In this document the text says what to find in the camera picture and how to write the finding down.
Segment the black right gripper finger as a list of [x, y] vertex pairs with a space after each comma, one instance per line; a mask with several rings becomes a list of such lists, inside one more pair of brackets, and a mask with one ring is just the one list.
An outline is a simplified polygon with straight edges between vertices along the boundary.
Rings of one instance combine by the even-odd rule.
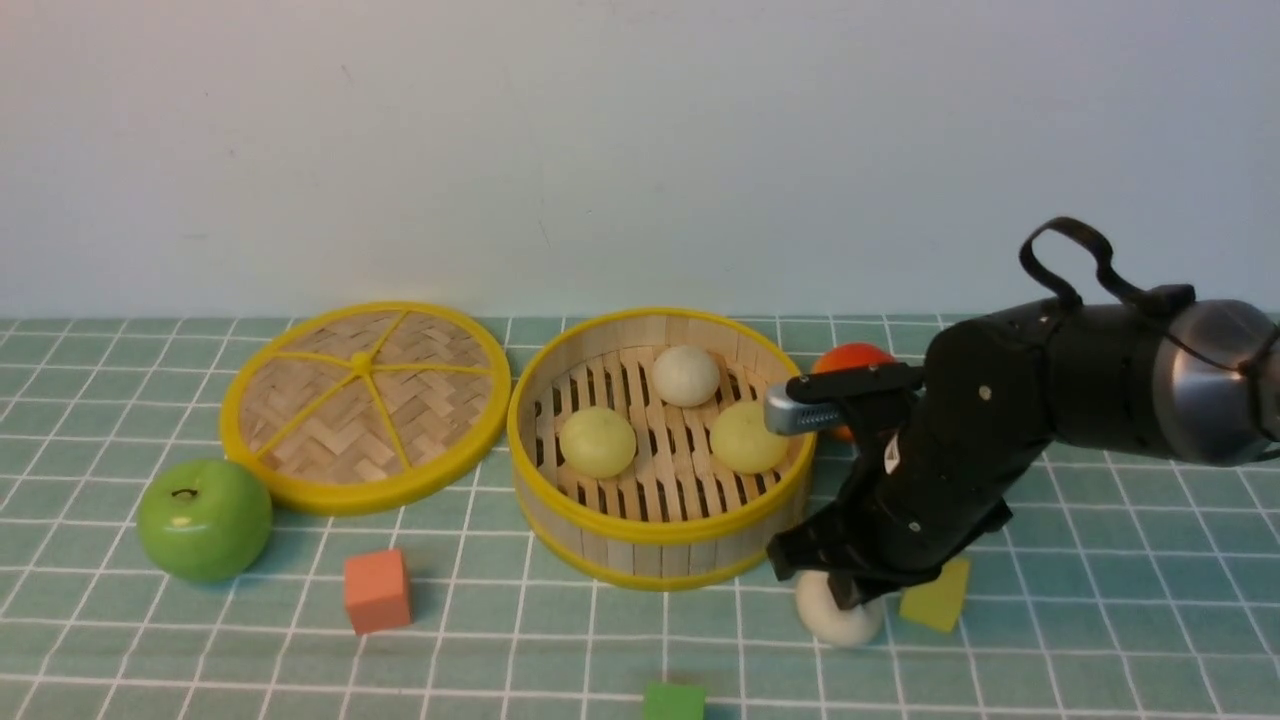
[[827, 574], [826, 589], [837, 611], [852, 611], [865, 603], [874, 602], [877, 594], [859, 584], [852, 574], [847, 571], [831, 571]]

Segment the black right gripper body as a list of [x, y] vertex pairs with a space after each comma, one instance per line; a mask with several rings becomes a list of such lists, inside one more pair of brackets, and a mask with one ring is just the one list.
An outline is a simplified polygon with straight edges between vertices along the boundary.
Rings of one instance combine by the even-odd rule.
[[774, 578], [847, 571], [877, 597], [923, 585], [1004, 515], [1014, 442], [922, 400], [884, 443], [868, 445], [836, 500], [767, 546]]

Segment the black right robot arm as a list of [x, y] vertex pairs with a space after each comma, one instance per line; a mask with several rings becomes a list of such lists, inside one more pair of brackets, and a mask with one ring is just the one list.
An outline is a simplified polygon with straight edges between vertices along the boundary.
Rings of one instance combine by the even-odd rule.
[[794, 377], [765, 396], [781, 436], [850, 429], [835, 500], [767, 546], [774, 577], [819, 571], [841, 607], [936, 579], [1010, 519], [1006, 493], [1055, 443], [1239, 468], [1277, 456], [1277, 327], [1242, 301], [1166, 318], [1033, 302], [941, 331], [922, 365]]

